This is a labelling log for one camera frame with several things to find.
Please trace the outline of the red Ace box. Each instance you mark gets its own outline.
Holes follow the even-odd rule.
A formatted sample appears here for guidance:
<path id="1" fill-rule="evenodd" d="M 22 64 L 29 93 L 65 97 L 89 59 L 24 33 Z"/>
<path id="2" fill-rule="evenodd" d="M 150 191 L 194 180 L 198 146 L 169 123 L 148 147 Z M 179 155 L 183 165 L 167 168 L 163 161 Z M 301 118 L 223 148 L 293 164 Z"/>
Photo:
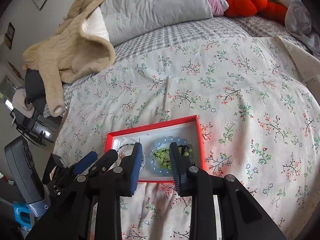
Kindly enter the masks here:
<path id="1" fill-rule="evenodd" d="M 141 143 L 143 149 L 140 182 L 173 181 L 169 157 L 172 142 L 179 147 L 186 146 L 190 160 L 204 169 L 204 146 L 196 115 L 108 133 L 105 150 L 114 149 L 118 152 L 116 164 L 119 165 L 125 156 L 131 154 L 137 142 Z"/>

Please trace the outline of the beige fleece jacket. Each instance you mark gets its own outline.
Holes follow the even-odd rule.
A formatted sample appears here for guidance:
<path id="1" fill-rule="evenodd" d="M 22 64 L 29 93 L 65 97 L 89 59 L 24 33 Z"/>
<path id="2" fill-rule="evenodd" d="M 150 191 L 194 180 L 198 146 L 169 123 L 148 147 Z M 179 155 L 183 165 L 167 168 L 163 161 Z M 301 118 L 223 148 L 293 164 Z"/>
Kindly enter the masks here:
<path id="1" fill-rule="evenodd" d="M 23 53 L 23 69 L 39 72 L 53 117 L 65 111 L 63 83 L 101 72 L 116 60 L 100 10 L 103 1 L 74 0 L 55 33 Z"/>

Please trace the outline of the floral bed sheet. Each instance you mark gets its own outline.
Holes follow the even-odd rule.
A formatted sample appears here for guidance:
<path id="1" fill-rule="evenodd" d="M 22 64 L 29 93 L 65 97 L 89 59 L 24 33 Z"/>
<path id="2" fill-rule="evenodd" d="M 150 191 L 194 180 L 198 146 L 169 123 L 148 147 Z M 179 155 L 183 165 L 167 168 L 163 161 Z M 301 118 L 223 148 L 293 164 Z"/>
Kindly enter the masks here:
<path id="1" fill-rule="evenodd" d="M 233 174 L 287 239 L 295 239 L 319 203 L 319 59 L 281 37 L 197 39 L 116 47 L 116 62 L 89 76 L 71 97 L 54 152 L 72 165 L 102 155 L 107 135 L 188 116 L 184 139 L 211 175 Z"/>

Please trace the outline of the crumpled white patterned cloth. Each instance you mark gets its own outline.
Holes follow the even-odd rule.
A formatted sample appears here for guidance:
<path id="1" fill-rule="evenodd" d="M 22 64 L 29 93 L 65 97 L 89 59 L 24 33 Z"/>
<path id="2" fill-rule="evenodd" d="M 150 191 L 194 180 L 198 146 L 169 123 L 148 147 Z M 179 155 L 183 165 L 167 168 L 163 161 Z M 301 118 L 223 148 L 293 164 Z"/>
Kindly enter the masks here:
<path id="1" fill-rule="evenodd" d="M 303 42 L 315 58 L 319 59 L 319 31 L 313 26 L 311 14 L 301 0 L 276 0 L 287 7 L 285 27 L 289 33 Z"/>

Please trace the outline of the grey quilted pillow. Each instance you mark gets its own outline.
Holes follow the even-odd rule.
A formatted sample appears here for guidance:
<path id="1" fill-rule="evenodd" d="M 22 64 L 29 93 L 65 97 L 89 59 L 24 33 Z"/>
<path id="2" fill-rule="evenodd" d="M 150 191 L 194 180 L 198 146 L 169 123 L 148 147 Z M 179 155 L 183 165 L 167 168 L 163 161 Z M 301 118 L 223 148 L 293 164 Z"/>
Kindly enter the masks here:
<path id="1" fill-rule="evenodd" d="M 222 16 L 225 0 L 96 0 L 81 24 L 85 34 L 117 46 L 167 25 Z"/>

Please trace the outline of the black chair with clothes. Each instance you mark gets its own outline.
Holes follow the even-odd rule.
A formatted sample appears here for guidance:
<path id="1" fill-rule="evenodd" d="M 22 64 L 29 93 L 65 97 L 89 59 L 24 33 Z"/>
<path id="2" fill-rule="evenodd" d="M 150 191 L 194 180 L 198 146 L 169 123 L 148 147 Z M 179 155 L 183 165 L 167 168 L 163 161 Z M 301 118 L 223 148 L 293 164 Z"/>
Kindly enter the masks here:
<path id="1" fill-rule="evenodd" d="M 37 146 L 54 143 L 62 116 L 53 117 L 48 110 L 44 83 L 38 71 L 27 70 L 24 86 L 18 88 L 10 113 L 16 130 Z"/>

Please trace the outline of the orange pumpkin plush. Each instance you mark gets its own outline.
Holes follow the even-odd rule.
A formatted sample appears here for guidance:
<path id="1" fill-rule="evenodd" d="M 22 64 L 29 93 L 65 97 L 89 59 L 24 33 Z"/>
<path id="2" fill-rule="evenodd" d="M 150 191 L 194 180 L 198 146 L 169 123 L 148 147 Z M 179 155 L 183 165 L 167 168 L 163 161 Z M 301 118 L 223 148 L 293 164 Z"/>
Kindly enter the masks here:
<path id="1" fill-rule="evenodd" d="M 229 7 L 224 16 L 251 17 L 260 15 L 263 18 L 285 25 L 287 7 L 276 0 L 226 0 Z"/>

